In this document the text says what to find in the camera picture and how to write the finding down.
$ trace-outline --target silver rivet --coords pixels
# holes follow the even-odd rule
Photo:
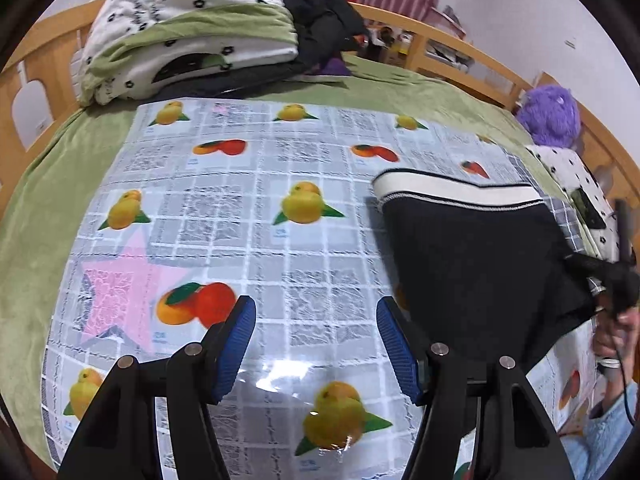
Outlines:
[[[198,355],[202,352],[202,345],[200,343],[189,343],[184,347],[184,353],[187,355]]]
[[[431,351],[436,355],[447,355],[449,347],[444,343],[434,343],[431,345]]]
[[[507,368],[507,370],[511,370],[516,367],[516,361],[513,360],[513,357],[509,357],[508,355],[503,355],[500,358],[500,364],[504,368]]]
[[[118,368],[129,368],[133,364],[133,357],[130,355],[123,355],[118,359]]]

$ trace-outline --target green bed sheet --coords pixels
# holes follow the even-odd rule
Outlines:
[[[540,186],[564,198],[524,144],[513,116],[443,81],[356,57],[333,84],[282,82],[257,99],[365,108],[481,134],[518,155]],[[40,411],[42,357],[58,287],[78,226],[129,131],[136,104],[70,117],[18,184],[0,224],[0,391],[25,443],[50,463]]]

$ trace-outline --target blue textured pad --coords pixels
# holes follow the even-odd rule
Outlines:
[[[418,386],[418,365],[384,298],[378,302],[376,322],[400,389],[415,404],[421,393]]]
[[[251,298],[247,298],[218,357],[218,376],[216,386],[213,388],[213,398],[216,402],[220,402],[222,397],[228,394],[234,386],[249,339],[254,333],[254,327],[255,302]]]

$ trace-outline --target wooden headboard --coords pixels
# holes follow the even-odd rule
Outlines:
[[[37,22],[0,73],[0,218],[24,170],[44,150],[60,124],[78,110],[69,65],[73,54],[84,46],[103,1],[95,0]],[[414,34],[406,58],[405,68],[408,70],[446,79],[474,97],[507,110],[513,110],[520,95],[532,88],[529,82],[494,58],[437,28],[388,10],[362,4],[352,5],[365,19]],[[429,40],[445,44],[485,65],[506,79],[509,87],[496,88],[490,82],[426,56],[425,48]],[[22,77],[18,70],[20,66],[23,69]],[[28,149],[22,145],[12,117],[12,103],[24,79],[39,80],[43,84],[54,120]],[[543,74],[538,84],[554,82],[551,76]],[[638,166],[613,134],[587,108],[582,104],[579,106],[582,118],[582,149],[579,151],[582,159],[600,179],[607,198],[625,198],[631,208],[640,211]],[[640,247],[640,234],[636,235],[634,242],[636,247]]]

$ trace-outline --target purple plush toy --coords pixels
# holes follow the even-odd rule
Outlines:
[[[516,119],[542,146],[570,148],[580,134],[580,112],[571,92],[558,85],[529,90]]]

